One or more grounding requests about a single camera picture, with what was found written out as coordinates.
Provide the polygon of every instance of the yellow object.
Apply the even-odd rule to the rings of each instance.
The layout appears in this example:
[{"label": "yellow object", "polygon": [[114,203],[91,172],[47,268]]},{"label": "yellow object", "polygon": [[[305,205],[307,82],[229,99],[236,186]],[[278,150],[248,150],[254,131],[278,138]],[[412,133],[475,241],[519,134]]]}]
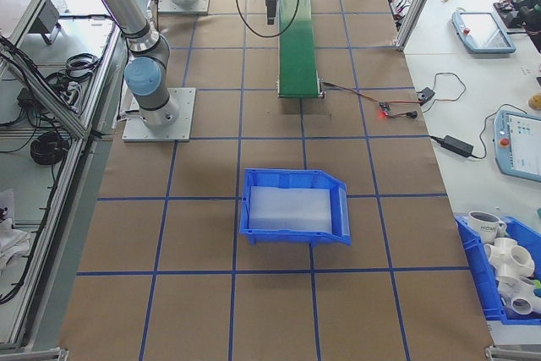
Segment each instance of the yellow object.
[{"label": "yellow object", "polygon": [[541,110],[541,93],[536,93],[527,101],[533,110]]}]

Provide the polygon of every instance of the power adapter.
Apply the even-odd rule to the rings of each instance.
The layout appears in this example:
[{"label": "power adapter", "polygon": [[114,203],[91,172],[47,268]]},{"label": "power adapter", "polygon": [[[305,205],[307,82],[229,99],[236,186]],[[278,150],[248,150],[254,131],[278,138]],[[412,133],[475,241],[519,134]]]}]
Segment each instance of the power adapter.
[{"label": "power adapter", "polygon": [[421,90],[420,92],[417,92],[417,98],[421,102],[420,105],[422,106],[427,101],[430,101],[434,97],[435,93],[433,90],[431,90],[428,86]]},{"label": "power adapter", "polygon": [[17,104],[26,109],[34,106],[34,97],[27,88],[22,88],[17,96]]},{"label": "power adapter", "polygon": [[459,139],[455,139],[450,135],[446,135],[443,139],[441,137],[430,136],[436,143],[441,145],[446,150],[452,151],[459,156],[464,156],[466,158],[473,156],[473,145],[465,143]]}]

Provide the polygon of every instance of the blue plastic bin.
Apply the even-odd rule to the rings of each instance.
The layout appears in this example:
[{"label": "blue plastic bin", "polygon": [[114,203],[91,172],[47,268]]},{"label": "blue plastic bin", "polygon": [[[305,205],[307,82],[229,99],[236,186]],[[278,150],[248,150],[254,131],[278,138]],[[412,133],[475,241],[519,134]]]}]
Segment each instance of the blue plastic bin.
[{"label": "blue plastic bin", "polygon": [[[509,237],[532,255],[536,268],[534,275],[541,279],[541,234],[513,217],[502,217],[501,220],[507,223]],[[457,216],[456,223],[486,320],[500,320],[505,325],[541,325],[541,316],[518,315],[503,305],[481,237],[467,226],[467,216]]]},{"label": "blue plastic bin", "polygon": [[[295,230],[250,229],[250,191],[253,186],[275,188],[329,189],[331,196],[332,234]],[[285,169],[247,169],[244,172],[243,207],[240,216],[240,233],[251,244],[258,242],[287,241],[291,243],[344,243],[351,245],[347,216],[346,184],[323,171]]]}]

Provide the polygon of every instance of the white tee fitting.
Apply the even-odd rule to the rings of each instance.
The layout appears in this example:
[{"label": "white tee fitting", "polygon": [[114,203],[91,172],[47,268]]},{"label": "white tee fitting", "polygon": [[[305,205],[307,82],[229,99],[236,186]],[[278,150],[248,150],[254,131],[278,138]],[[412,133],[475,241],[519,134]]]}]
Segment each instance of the white tee fitting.
[{"label": "white tee fitting", "polygon": [[503,282],[498,285],[498,293],[505,300],[505,306],[519,315],[541,314],[541,298],[535,295],[534,289],[535,283],[524,277],[512,286]]},{"label": "white tee fitting", "polygon": [[484,252],[495,268],[496,279],[507,285],[514,285],[521,276],[531,276],[535,269],[530,253],[512,238],[497,238],[494,245],[484,245]]}]

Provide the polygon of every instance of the green conveyor belt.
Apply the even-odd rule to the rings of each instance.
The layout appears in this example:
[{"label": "green conveyor belt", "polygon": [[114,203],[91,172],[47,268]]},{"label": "green conveyor belt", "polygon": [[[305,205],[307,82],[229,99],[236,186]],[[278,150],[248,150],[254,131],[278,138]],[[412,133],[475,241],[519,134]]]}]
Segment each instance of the green conveyor belt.
[{"label": "green conveyor belt", "polygon": [[[280,30],[291,21],[297,0],[280,0]],[[280,36],[279,97],[322,97],[315,66],[310,0],[300,0],[291,27]]]}]

